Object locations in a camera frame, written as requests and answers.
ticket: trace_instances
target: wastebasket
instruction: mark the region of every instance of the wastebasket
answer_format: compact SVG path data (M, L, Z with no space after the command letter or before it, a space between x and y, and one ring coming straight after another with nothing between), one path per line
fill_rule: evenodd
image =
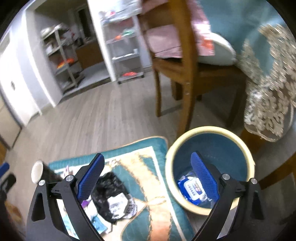
M238 181L248 181L255 175L255 164L246 144L234 133L215 126L192 129L180 136L166 155L165 177L176 201L190 212L209 215L211 209L196 206L181 194L177 181L192 171L190 156L198 151L202 158L214 164L221 173L227 173ZM233 200L231 209L238 205Z

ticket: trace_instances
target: blue wipes package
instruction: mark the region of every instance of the blue wipes package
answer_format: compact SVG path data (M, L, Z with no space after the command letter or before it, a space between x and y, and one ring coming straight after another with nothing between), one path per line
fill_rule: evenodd
M178 180L178 186L183 196L195 205L199 205L208 200L207 195L202 188L202 184L194 172L189 172L182 176Z

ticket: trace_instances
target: black plastic bag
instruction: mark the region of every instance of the black plastic bag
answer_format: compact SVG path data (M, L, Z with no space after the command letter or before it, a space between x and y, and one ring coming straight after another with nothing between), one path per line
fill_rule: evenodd
M107 199L120 193L127 195L128 191L122 181L112 172L107 172L104 176L99 177L91 193L91 198L98 213L110 223L116 223L117 219L112 218L113 215L109 210Z

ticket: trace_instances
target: metal screw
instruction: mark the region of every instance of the metal screw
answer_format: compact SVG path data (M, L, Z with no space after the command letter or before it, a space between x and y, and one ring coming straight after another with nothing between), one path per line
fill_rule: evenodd
M43 186L45 184L45 181L44 180L41 180L40 182L39 182L39 186Z
M229 180L230 179L230 176L228 174L226 174L226 173L224 173L222 175L222 177L223 177L224 180Z
M67 182L70 182L74 179L74 176L73 175L69 175L69 176L66 176L66 181Z
M256 180L255 178L252 178L252 179L251 179L251 183L253 183L253 184L257 184L257 180Z

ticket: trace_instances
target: metal shelving unit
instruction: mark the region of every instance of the metal shelving unit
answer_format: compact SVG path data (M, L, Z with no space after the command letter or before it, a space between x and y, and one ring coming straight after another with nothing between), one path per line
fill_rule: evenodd
M117 16L102 21L102 28L106 44L112 58L112 64L116 73L118 84L122 81L137 77L144 77L144 71L140 60L138 33L136 31L135 15Z
M63 61L65 64L55 71L56 76L61 74L64 71L67 71L70 76L70 83L69 83L69 81L66 81L64 84L60 84L60 87L63 92L65 92L66 90L68 90L72 87L78 87L79 82L83 79L83 75L81 73L79 74L78 77L75 78L73 72L71 71L71 66L73 66L74 64L76 64L78 62L77 56L75 56L76 60L74 63L67 62L67 57L66 57L66 54L64 51L64 46L66 45L68 40L67 39L61 40L61 38L60 38L60 35L65 33L66 31L68 31L68 29L65 29L62 27L56 27L52 31L50 31L45 37L42 38L44 44L46 42L46 39L48 39L49 37L55 37L55 40L57 42L58 46L55 47L50 53L48 53L47 56L50 57L59 51L59 53L61 54L61 56L63 58ZM73 53L76 55L73 43L70 43L70 45L73 50Z

